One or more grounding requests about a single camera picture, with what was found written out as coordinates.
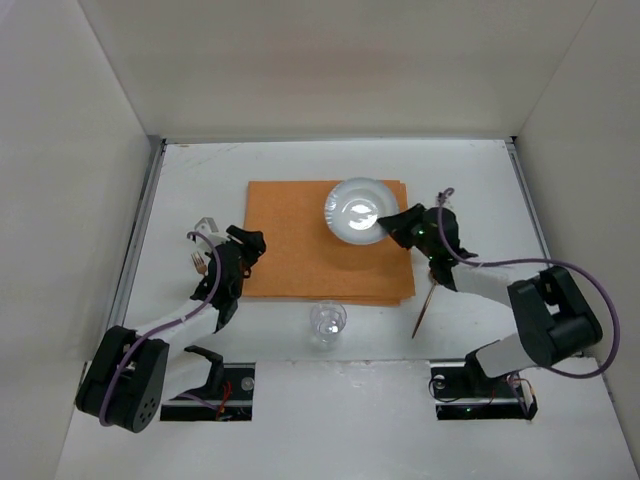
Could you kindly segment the white ceramic plate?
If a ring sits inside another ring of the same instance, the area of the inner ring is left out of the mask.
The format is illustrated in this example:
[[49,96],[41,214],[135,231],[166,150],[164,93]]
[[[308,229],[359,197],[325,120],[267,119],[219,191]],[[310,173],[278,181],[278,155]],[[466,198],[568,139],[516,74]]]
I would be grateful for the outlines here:
[[386,231],[378,220],[400,211],[392,190],[371,178],[351,178],[336,185],[327,196],[324,218],[341,241],[357,246],[384,240]]

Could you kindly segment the orange cloth placemat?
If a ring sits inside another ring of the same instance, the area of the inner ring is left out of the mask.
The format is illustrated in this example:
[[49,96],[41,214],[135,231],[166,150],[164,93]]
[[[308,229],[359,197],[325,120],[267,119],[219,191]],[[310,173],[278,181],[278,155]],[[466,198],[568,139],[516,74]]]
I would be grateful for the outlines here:
[[324,205],[337,184],[248,183],[244,228],[262,232],[267,249],[245,282],[246,297],[397,306],[416,294],[409,251],[388,237],[357,246],[330,231]]

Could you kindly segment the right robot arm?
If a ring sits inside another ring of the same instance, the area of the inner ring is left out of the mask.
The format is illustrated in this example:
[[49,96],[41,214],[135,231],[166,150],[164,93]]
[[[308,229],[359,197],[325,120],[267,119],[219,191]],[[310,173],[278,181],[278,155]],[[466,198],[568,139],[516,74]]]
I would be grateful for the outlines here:
[[551,370],[560,361],[602,340],[603,331],[567,266],[552,263],[528,279],[522,261],[482,263],[460,246],[459,225],[449,209],[412,208],[377,220],[400,247],[420,251],[429,260],[432,281],[508,307],[516,332],[469,352],[464,371],[476,387],[539,366]]

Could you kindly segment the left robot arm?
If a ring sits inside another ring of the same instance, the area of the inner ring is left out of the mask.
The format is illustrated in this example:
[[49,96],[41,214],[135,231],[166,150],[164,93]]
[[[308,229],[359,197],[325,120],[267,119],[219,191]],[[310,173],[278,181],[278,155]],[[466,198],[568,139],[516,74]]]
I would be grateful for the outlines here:
[[254,365],[228,364],[200,344],[231,321],[243,284],[266,251],[260,231],[229,226],[226,233],[218,240],[190,232],[205,244],[192,256],[201,279],[177,312],[136,329],[105,332],[75,397],[79,411],[132,433],[154,418],[250,420]]

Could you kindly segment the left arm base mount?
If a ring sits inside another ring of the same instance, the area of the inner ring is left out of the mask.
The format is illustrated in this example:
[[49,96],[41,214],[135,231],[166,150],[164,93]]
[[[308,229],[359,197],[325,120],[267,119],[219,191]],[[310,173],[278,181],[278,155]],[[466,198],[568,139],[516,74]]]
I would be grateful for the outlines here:
[[228,363],[190,346],[169,362],[162,393],[162,422],[248,422],[253,415],[256,365]]

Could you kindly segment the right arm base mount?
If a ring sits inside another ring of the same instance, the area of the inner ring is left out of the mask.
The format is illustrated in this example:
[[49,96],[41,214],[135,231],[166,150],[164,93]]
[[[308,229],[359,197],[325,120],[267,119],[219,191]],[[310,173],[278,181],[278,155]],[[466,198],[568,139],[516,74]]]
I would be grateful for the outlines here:
[[472,377],[463,362],[430,364],[428,389],[440,421],[532,421],[539,405],[531,383],[517,373]]

